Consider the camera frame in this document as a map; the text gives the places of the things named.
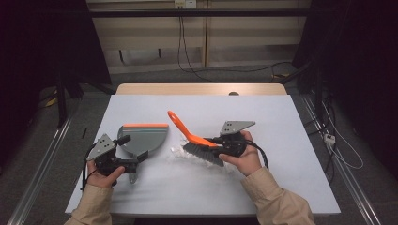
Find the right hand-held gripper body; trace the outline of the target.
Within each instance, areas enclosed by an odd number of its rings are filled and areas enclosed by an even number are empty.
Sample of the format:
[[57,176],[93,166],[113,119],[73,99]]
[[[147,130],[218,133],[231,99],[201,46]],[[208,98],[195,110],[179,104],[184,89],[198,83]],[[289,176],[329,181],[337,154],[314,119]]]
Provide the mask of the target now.
[[222,153],[240,157],[246,149],[246,142],[241,131],[253,126],[254,121],[225,121],[220,131]]

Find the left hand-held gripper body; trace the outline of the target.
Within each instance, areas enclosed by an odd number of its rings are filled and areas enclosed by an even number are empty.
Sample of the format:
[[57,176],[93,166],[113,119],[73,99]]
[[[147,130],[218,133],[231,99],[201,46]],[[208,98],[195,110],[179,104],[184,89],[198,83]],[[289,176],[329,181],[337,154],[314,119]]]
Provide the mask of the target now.
[[109,175],[120,166],[125,168],[124,173],[136,173],[138,160],[122,159],[115,155],[118,145],[107,134],[103,134],[89,150],[87,161],[94,161],[100,174]]

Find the grey dustpan with orange lip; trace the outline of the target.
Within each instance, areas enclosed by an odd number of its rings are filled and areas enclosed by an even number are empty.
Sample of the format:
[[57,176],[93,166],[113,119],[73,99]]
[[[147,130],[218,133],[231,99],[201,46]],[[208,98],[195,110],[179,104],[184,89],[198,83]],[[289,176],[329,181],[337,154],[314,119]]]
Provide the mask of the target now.
[[157,150],[167,137],[167,124],[124,124],[117,133],[117,138],[130,135],[130,141],[121,145],[121,149],[133,159],[148,152]]

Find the orange brush with grey bristles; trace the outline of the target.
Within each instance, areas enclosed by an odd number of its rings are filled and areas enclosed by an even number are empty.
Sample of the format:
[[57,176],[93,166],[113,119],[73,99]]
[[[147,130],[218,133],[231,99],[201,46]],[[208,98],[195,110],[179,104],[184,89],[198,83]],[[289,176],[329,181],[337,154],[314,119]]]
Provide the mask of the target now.
[[168,111],[167,114],[171,121],[188,140],[188,142],[183,146],[183,149],[186,152],[214,165],[218,165],[220,167],[224,166],[223,162],[212,153],[212,151],[218,147],[216,143],[191,134],[174,112]]

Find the pile of white paper scraps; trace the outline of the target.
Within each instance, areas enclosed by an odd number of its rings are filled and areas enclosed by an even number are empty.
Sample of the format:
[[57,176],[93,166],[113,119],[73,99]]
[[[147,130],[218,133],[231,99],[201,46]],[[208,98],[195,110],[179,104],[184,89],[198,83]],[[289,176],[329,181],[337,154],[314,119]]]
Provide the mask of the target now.
[[182,164],[186,164],[190,167],[196,166],[202,169],[207,170],[211,173],[225,173],[225,174],[233,174],[238,173],[238,170],[229,163],[223,163],[223,165],[219,166],[214,163],[205,161],[204,159],[200,159],[199,157],[188,153],[184,146],[187,144],[186,141],[182,141],[180,145],[175,145],[170,148],[170,152],[172,154],[171,159],[177,161]]

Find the person's right hand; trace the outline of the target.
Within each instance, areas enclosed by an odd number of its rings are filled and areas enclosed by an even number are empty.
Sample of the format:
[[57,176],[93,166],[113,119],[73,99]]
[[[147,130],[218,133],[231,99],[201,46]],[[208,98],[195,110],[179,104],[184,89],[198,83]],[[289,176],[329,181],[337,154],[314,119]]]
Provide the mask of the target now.
[[250,145],[246,147],[244,153],[240,157],[219,154],[219,159],[236,166],[237,169],[245,176],[248,176],[262,168],[257,149]]

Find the person's left hand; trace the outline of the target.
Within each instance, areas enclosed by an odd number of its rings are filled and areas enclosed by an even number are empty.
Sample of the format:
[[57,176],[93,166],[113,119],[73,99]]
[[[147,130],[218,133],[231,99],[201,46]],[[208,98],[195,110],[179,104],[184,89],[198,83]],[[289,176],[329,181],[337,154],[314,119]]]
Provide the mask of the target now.
[[102,175],[97,171],[94,161],[87,162],[88,178],[87,184],[99,188],[111,188],[113,183],[124,173],[123,166],[118,167],[109,175]]

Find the white table mat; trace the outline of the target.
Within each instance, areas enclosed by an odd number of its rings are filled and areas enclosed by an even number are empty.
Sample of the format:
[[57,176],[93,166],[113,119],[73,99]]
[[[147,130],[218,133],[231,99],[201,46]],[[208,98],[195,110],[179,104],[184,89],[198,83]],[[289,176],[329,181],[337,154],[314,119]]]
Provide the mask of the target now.
[[[303,197],[316,215],[340,211],[292,98],[281,96],[115,95],[99,126],[116,137],[126,123],[169,123],[174,112],[188,130],[216,137],[227,120],[254,121],[255,143],[264,151],[277,183]],[[242,174],[208,172],[171,159],[170,148],[182,135],[170,125],[165,142],[138,168],[131,183],[122,175],[115,186],[111,211],[131,217],[243,217],[255,213],[240,184]]]

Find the wooden table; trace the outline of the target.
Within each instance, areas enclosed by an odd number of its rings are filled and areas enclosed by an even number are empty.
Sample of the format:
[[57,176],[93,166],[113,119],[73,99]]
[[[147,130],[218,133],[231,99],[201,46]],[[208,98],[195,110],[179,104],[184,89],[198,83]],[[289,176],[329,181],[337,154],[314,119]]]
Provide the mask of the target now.
[[122,83],[118,95],[286,95],[278,83]]

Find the black metal stand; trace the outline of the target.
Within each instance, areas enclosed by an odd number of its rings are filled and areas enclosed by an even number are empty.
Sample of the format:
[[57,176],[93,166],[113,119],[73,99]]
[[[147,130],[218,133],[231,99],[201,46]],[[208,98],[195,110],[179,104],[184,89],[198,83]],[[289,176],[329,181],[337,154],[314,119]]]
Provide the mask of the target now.
[[83,96],[84,91],[79,85],[79,78],[76,75],[67,73],[59,73],[57,75],[58,128],[63,127],[68,118],[65,92],[68,92],[71,98],[81,98]]

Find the black horizontal bar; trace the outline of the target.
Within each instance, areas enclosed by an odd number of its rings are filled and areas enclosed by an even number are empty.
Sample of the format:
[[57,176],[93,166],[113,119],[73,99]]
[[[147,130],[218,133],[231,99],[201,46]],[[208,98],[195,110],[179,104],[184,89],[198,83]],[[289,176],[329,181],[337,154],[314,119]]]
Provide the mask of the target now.
[[93,9],[93,18],[128,17],[297,17],[308,16],[306,8],[272,9]]

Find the metal floor rail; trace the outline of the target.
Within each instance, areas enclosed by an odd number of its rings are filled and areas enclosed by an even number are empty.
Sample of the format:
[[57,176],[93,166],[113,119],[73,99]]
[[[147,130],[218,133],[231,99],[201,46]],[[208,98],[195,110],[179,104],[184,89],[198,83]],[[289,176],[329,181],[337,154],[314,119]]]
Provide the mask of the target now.
[[329,159],[334,163],[334,168],[337,169],[342,176],[344,183],[352,196],[355,205],[360,210],[362,217],[367,225],[382,225],[381,221],[376,214],[369,198],[363,191],[360,183],[352,173],[354,166],[349,166],[348,162],[344,159],[339,148],[336,144],[331,144],[325,141],[324,135],[329,134],[327,126],[315,114],[315,106],[310,97],[301,97],[303,103],[306,105],[308,114],[311,116],[314,126],[317,128],[317,133],[322,139],[329,153]]
[[72,118],[72,115],[68,116],[63,125],[56,130],[54,137],[45,152],[43,160],[40,162],[28,187],[25,189],[22,197],[18,201],[7,225],[24,225],[43,185],[44,179],[54,162],[54,158],[68,133]]

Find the white wall socket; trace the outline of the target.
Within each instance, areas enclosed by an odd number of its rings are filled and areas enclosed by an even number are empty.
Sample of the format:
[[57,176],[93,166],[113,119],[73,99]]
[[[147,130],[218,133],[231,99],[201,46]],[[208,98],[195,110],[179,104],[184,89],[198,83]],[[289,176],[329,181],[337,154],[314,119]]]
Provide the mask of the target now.
[[175,0],[175,8],[197,8],[196,0]]

